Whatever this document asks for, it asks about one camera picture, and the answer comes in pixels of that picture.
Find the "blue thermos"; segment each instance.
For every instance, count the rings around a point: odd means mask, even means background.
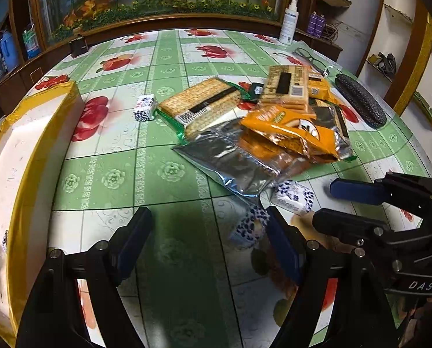
[[[5,59],[8,73],[19,65],[18,51],[16,49],[15,40],[10,32],[5,31],[0,40],[0,48]]]

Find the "green checkered tablecloth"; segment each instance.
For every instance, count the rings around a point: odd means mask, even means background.
[[[108,98],[104,119],[88,138],[69,146],[49,246],[85,251],[126,225],[138,206],[149,207],[156,229],[119,293],[150,348],[268,347],[279,329],[274,310],[287,295],[255,265],[252,250],[235,251],[227,242],[245,207],[171,151],[176,135],[160,118],[134,120],[137,96],[153,93],[163,101],[214,75],[235,83],[263,82],[269,66],[291,64],[289,56],[274,38],[167,30],[101,43],[76,59],[67,57],[47,74],[68,74],[86,102]],[[389,170],[432,177],[432,165],[408,127],[376,98],[388,114],[383,128],[369,128],[360,118],[346,122],[358,159],[314,166],[296,180],[314,191],[314,210],[327,207],[378,218],[396,230],[414,228],[420,219],[394,206],[351,203],[328,194],[338,177],[371,181]],[[231,112],[233,118],[244,113]],[[268,195],[262,202],[269,205]],[[82,290],[84,299],[87,289]],[[316,341],[330,312],[331,307],[321,314]],[[95,321],[89,332],[101,343]]]

